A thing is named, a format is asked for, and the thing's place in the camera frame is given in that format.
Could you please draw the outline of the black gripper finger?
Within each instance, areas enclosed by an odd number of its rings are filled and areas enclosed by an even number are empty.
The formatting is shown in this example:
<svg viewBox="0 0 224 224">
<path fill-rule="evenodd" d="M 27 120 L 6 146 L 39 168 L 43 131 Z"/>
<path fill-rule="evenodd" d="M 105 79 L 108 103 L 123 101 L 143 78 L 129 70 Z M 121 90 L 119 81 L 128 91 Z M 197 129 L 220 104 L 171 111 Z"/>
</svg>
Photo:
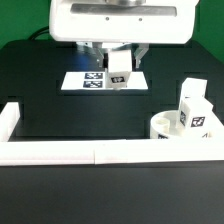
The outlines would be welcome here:
<svg viewBox="0 0 224 224">
<path fill-rule="evenodd" d="M 141 59 L 148 52 L 149 45 L 147 43 L 140 43 L 134 52 L 135 67 L 138 68 L 141 63 Z"/>
<path fill-rule="evenodd" d="M 108 52 L 109 49 L 106 48 L 101 42 L 94 42 L 93 43 L 93 50 L 97 56 L 98 65 L 101 68 L 107 69 L 108 68 Z"/>
</svg>

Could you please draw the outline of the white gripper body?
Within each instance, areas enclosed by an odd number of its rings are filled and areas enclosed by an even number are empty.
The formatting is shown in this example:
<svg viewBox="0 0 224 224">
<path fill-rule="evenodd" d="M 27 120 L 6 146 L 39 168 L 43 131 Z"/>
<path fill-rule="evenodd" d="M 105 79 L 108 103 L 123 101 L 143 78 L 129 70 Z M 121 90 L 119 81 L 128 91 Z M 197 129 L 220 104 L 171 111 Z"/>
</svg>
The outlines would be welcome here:
<svg viewBox="0 0 224 224">
<path fill-rule="evenodd" d="M 49 30 L 57 41 L 184 44 L 193 34 L 199 0 L 51 0 Z"/>
</svg>

